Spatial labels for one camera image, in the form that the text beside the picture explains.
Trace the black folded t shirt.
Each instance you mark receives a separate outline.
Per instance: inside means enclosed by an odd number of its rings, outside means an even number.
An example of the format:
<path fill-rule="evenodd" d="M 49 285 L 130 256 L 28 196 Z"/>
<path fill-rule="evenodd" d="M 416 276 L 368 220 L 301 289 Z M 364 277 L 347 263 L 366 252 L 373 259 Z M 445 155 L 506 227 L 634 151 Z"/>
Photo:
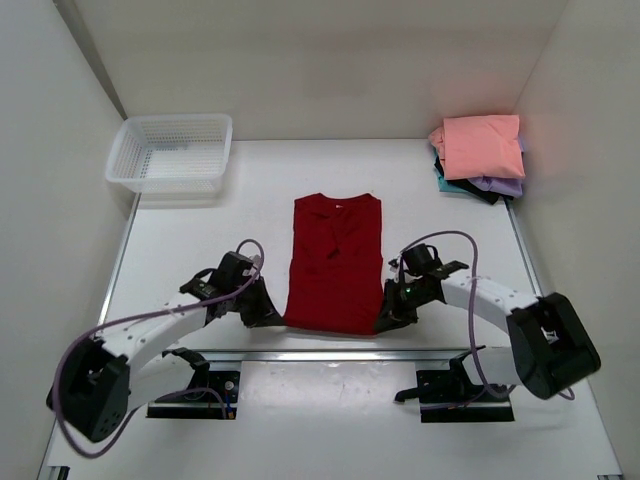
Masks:
<path fill-rule="evenodd" d="M 435 172 L 439 172 L 444 176 L 444 169 L 438 155 L 435 156 L 434 168 L 435 168 Z M 453 185 L 456 185 L 457 187 L 460 187 L 466 190 L 467 191 L 466 194 L 469 194 L 479 200 L 482 200 L 483 202 L 489 205 L 496 204 L 500 199 L 499 194 L 480 190 L 468 180 L 452 180 L 452 181 L 447 180 L 447 181 Z"/>

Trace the lavender folded t shirt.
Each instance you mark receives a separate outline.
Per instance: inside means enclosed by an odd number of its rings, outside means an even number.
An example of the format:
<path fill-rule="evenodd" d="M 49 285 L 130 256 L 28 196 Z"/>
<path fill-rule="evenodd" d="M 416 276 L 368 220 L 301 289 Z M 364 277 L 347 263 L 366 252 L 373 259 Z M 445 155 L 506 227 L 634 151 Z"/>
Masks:
<path fill-rule="evenodd" d="M 523 180 L 513 178 L 475 177 L 470 182 L 480 190 L 513 198 L 523 195 Z"/>

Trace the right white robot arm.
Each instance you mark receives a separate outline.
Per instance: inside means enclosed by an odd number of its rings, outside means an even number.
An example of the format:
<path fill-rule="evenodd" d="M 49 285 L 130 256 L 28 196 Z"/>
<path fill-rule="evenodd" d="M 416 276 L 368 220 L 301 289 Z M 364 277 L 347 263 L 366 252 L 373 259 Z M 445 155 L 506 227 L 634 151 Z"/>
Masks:
<path fill-rule="evenodd" d="M 465 310 L 469 348 L 425 384 L 397 393 L 403 403 L 447 393 L 453 405 L 483 394 L 507 397 L 518 386 L 547 400 L 598 372 L 601 358 L 570 300 L 557 292 L 519 292 L 477 273 L 475 263 L 443 262 L 420 243 L 390 261 L 375 330 L 383 333 L 418 320 L 419 308 L 440 302 Z"/>

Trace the aluminium frame rail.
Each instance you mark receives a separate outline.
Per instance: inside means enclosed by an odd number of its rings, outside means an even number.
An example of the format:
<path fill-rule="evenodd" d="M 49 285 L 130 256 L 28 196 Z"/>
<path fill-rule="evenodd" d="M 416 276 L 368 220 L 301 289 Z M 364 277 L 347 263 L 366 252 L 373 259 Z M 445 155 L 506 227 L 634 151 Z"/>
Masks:
<path fill-rule="evenodd" d="M 468 351 L 454 349 L 194 349 L 211 362 L 414 362 L 448 361 Z"/>

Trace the red t shirt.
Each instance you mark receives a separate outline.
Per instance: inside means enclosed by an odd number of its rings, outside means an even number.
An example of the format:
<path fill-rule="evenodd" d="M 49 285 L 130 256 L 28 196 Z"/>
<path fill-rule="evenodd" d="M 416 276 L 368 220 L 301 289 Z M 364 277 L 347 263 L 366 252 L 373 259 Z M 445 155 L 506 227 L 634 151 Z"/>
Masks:
<path fill-rule="evenodd" d="M 383 301 L 382 203 L 369 193 L 294 202 L 289 328 L 372 336 Z"/>

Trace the white perforated plastic basket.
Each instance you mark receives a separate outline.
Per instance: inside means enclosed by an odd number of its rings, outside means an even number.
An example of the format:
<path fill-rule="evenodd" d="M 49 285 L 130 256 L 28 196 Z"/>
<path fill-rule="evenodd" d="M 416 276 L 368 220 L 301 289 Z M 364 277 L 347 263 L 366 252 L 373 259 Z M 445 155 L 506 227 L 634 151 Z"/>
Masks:
<path fill-rule="evenodd" d="M 232 135 L 226 114 L 130 117 L 115 137 L 105 178 L 137 194 L 214 194 L 222 185 Z"/>

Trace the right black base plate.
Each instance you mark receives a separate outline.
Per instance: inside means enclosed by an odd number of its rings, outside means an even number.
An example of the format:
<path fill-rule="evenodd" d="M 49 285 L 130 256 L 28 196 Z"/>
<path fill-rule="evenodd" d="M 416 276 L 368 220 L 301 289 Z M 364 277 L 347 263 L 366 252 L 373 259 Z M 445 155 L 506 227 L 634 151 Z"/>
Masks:
<path fill-rule="evenodd" d="M 515 420 L 508 397 L 498 399 L 481 385 L 463 384 L 451 371 L 418 370 L 416 377 L 423 424 L 508 423 Z"/>

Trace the pink folded t shirt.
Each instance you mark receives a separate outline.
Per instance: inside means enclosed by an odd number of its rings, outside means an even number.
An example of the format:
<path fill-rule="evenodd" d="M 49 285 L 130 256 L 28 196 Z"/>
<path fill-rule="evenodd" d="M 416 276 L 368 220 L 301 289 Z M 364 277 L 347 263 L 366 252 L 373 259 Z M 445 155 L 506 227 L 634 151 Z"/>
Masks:
<path fill-rule="evenodd" d="M 445 118 L 428 135 L 436 149 L 444 177 L 525 178 L 517 115 Z"/>

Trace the teal folded t shirt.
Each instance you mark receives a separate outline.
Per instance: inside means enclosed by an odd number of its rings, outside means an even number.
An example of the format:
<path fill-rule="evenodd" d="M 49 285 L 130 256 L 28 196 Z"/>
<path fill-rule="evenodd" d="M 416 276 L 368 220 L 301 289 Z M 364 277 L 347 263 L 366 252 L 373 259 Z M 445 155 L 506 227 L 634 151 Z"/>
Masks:
<path fill-rule="evenodd" d="M 439 172 L 436 172 L 436 177 L 437 177 L 437 183 L 438 183 L 438 188 L 440 192 L 444 192 L 444 193 L 452 193 L 452 194 L 466 194 L 467 191 L 457 187 L 456 185 L 453 185 L 451 183 L 449 183 L 442 174 L 440 174 Z"/>

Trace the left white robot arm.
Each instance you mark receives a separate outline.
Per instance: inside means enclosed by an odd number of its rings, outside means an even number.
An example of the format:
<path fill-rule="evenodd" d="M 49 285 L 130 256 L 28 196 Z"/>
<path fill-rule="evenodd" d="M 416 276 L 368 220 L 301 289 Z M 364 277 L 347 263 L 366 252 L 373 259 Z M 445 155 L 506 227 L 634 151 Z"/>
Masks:
<path fill-rule="evenodd" d="M 179 342 L 228 313 L 239 314 L 248 328 L 284 323 L 263 278 L 231 285 L 193 278 L 160 310 L 114 320 L 76 339 L 56 369 L 47 407 L 60 424 L 99 443 L 144 404 L 203 395 L 207 362 Z"/>

